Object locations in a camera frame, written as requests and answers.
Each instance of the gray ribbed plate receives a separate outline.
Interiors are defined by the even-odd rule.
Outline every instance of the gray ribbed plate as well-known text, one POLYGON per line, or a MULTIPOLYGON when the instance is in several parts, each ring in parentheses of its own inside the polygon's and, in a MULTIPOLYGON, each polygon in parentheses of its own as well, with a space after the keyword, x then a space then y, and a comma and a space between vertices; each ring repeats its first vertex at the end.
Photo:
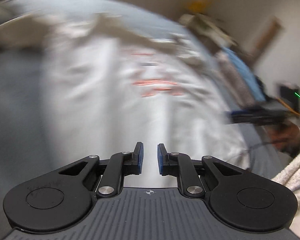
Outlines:
POLYGON ((6 240, 297 240, 290 230, 250 234, 213 217, 202 200, 178 189, 123 188, 119 196, 100 199, 80 223, 62 232, 33 235, 13 230, 6 240))

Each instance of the green object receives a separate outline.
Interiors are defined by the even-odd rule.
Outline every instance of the green object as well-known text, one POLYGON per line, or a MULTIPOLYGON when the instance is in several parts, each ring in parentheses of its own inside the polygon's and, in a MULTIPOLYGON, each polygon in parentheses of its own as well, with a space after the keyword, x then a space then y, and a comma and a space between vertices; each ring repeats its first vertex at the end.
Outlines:
POLYGON ((300 97, 300 95, 298 94, 298 93, 296 93, 296 92, 294 92, 298 97, 300 97))

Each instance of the triangular cutout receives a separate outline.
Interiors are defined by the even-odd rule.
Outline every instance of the triangular cutout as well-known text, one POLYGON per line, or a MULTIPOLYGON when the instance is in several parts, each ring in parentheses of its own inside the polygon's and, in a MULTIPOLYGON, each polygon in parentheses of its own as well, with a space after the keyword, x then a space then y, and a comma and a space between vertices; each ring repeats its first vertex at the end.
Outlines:
POLYGON ((217 169, 221 172, 221 174, 223 176, 233 176, 233 175, 240 175, 240 174, 242 174, 242 172, 233 170, 233 169, 231 169, 231 168, 229 168, 229 167, 227 167, 227 166, 225 166, 225 165, 223 165, 221 163, 215 162, 213 164, 217 167, 217 169))
POLYGON ((87 163, 88 162, 80 162, 70 168, 60 171, 59 174, 68 175, 68 176, 77 176, 83 170, 83 168, 87 165, 87 163))

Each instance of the round black motor cover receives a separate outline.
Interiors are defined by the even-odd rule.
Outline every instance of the round black motor cover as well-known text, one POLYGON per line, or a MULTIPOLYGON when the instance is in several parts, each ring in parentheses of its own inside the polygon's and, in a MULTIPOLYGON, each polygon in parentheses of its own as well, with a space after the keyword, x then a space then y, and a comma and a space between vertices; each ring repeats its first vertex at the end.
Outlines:
POLYGON ((288 188, 253 173, 223 177, 211 192, 209 205, 227 224, 254 232, 287 226, 298 207, 288 188))
POLYGON ((73 176, 55 177, 52 172, 10 190, 3 209, 13 227, 52 232, 80 220, 91 203, 91 195, 81 182, 74 183, 73 176))

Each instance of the blue cloth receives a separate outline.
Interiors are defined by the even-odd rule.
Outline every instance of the blue cloth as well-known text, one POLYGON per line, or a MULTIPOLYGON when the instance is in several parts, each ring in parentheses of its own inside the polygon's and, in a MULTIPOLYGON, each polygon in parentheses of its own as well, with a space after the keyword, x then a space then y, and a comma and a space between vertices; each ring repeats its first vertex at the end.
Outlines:
POLYGON ((227 48, 223 48, 223 50, 227 53, 229 60, 232 62, 243 80, 248 85, 254 99, 258 102, 266 101, 254 74, 250 71, 248 66, 241 59, 239 59, 239 57, 232 50, 227 48))

